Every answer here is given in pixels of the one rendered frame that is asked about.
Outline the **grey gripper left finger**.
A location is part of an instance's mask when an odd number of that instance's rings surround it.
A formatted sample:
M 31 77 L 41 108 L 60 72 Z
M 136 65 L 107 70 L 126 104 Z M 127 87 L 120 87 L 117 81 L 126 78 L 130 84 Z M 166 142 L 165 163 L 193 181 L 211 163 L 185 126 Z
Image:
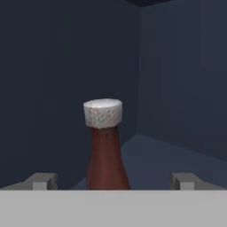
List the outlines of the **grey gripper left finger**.
M 57 181 L 56 173 L 34 173 L 23 182 L 5 186 L 4 190 L 57 190 Z

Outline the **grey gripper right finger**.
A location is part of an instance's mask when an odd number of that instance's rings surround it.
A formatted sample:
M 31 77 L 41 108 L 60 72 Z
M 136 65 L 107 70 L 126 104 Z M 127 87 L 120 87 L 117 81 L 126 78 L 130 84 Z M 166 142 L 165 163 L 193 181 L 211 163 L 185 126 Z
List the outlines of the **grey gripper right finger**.
M 224 187 L 202 181 L 193 173 L 172 173 L 171 185 L 173 190 L 224 190 Z

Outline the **dark blue cabinet interior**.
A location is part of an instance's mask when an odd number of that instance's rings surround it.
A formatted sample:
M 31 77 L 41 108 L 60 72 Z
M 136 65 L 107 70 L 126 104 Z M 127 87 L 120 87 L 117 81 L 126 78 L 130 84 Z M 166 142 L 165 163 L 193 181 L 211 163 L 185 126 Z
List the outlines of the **dark blue cabinet interior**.
M 96 98 L 123 103 L 133 188 L 227 186 L 227 0 L 0 0 L 0 188 L 83 187 Z

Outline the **red white-capped ketchup bottle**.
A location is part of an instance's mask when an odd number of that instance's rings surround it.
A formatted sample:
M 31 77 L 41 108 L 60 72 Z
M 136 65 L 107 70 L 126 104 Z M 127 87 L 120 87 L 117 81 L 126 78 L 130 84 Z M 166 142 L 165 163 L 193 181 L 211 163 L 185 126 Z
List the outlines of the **red white-capped ketchup bottle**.
M 94 99 L 83 104 L 85 124 L 91 131 L 91 156 L 86 183 L 90 190 L 129 190 L 121 158 L 118 125 L 122 121 L 119 99 Z

